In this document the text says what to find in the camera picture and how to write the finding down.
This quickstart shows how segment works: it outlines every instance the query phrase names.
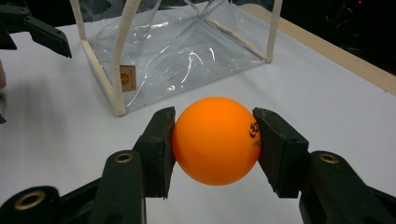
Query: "white table surface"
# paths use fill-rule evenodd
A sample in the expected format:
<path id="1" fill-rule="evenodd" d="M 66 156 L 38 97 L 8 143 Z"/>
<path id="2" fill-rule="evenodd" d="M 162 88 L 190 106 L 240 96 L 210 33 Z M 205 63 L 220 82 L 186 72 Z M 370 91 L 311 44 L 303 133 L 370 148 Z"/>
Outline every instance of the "white table surface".
<path id="1" fill-rule="evenodd" d="M 396 97 L 296 40 L 278 33 L 271 64 L 227 77 L 116 117 L 90 70 L 76 26 L 61 28 L 72 59 L 12 35 L 0 50 L 7 74 L 6 124 L 0 125 L 0 203 L 49 185 L 65 195 L 101 176 L 106 158 L 130 149 L 152 114 L 177 117 L 206 96 L 233 98 L 281 115 L 310 151 L 344 157 L 363 181 L 396 195 Z M 147 199 L 148 223 L 302 223 L 297 199 L 278 199 L 257 163 L 225 187 L 195 182 L 175 166 L 169 199 Z"/>

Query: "small cardboard label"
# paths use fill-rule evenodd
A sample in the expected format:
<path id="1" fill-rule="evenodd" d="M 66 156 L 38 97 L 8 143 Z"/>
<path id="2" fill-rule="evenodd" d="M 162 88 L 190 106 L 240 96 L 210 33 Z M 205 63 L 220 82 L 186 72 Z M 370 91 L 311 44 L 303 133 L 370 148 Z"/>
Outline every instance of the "small cardboard label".
<path id="1" fill-rule="evenodd" d="M 134 65 L 120 65 L 122 92 L 136 90 L 136 69 Z"/>

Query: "ping pong ball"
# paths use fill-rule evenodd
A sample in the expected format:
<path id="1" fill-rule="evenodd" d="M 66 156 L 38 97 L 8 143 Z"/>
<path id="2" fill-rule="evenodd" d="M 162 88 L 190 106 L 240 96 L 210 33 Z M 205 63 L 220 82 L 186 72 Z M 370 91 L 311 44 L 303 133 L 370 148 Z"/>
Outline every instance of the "ping pong ball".
<path id="1" fill-rule="evenodd" d="M 172 149 L 181 169 L 212 186 L 244 177 L 259 158 L 261 144 L 250 111 L 225 97 L 208 97 L 188 106 L 172 133 Z"/>

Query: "dark background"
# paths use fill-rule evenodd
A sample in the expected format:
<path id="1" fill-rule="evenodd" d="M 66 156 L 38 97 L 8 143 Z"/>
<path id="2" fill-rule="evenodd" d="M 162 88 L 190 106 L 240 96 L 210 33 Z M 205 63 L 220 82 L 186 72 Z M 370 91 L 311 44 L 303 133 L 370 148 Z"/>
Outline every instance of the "dark background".
<path id="1" fill-rule="evenodd" d="M 0 0 L 22 3 L 23 0 Z M 162 0 L 171 5 L 182 0 Z M 271 7 L 273 0 L 234 0 Z M 283 0 L 281 17 L 396 76 L 395 0 Z M 52 26 L 75 23 L 68 0 L 26 0 Z"/>

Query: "transparent plastic box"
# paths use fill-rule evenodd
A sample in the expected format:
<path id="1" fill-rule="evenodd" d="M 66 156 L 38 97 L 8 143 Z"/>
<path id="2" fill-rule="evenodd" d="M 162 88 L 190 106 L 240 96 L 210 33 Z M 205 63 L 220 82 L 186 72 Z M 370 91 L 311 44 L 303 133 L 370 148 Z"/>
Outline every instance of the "transparent plastic box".
<path id="1" fill-rule="evenodd" d="M 273 59 L 281 0 L 71 0 L 117 116 Z"/>

